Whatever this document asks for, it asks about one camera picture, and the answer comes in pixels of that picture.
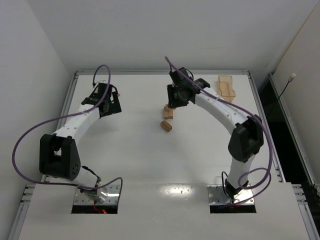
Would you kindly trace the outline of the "lettered wood cube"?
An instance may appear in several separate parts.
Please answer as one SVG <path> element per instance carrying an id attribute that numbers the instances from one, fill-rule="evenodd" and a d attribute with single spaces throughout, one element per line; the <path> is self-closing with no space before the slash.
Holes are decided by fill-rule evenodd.
<path id="1" fill-rule="evenodd" d="M 167 111 L 167 112 L 171 112 L 172 111 L 172 109 L 170 107 L 168 107 L 167 104 L 164 106 L 164 110 Z"/>

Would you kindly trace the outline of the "dark grained wood block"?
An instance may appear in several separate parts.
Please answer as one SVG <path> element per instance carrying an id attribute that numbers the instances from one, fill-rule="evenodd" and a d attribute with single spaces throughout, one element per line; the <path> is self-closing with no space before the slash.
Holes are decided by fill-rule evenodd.
<path id="1" fill-rule="evenodd" d="M 166 132 L 170 132 L 172 130 L 172 125 L 167 122 L 166 120 L 163 120 L 161 123 L 160 123 L 160 126 L 166 131 Z"/>

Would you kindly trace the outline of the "clear amber plastic bin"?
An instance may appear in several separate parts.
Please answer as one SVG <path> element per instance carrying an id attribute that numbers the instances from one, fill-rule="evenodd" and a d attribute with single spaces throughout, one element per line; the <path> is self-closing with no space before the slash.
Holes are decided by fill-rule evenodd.
<path id="1" fill-rule="evenodd" d="M 217 88 L 219 96 L 229 103 L 236 97 L 236 93 L 233 89 L 233 77 L 231 75 L 219 75 Z"/>

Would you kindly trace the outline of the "long light wood block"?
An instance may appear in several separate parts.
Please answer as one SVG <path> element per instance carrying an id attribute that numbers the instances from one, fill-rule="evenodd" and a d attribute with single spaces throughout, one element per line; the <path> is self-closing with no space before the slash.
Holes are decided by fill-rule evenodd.
<path id="1" fill-rule="evenodd" d="M 166 110 L 163 111 L 163 118 L 164 119 L 169 119 L 170 118 L 168 111 L 166 111 Z"/>

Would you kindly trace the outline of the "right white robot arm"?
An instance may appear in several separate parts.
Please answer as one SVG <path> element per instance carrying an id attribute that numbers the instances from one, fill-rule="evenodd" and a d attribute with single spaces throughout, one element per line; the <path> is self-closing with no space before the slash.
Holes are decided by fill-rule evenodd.
<path id="1" fill-rule="evenodd" d="M 264 144 L 263 131 L 251 116 L 222 103 L 221 97 L 204 79 L 192 80 L 184 67 L 179 70 L 182 74 L 172 70 L 169 72 L 172 83 L 167 85 L 168 107 L 184 107 L 192 102 L 211 114 L 230 133 L 227 148 L 232 160 L 224 182 L 224 193 L 233 199 L 249 184 L 244 173 L 249 172 L 256 154 Z"/>

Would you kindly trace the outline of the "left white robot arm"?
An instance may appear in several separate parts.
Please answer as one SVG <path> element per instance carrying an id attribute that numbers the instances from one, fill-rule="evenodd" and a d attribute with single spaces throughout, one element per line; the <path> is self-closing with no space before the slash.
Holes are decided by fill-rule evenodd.
<path id="1" fill-rule="evenodd" d="M 96 203 L 105 201 L 107 189 L 93 170 L 81 164 L 77 144 L 96 121 L 122 111 L 118 96 L 115 86 L 98 82 L 81 102 L 76 116 L 54 133 L 44 134 L 39 146 L 40 173 L 79 186 L 80 192 Z"/>

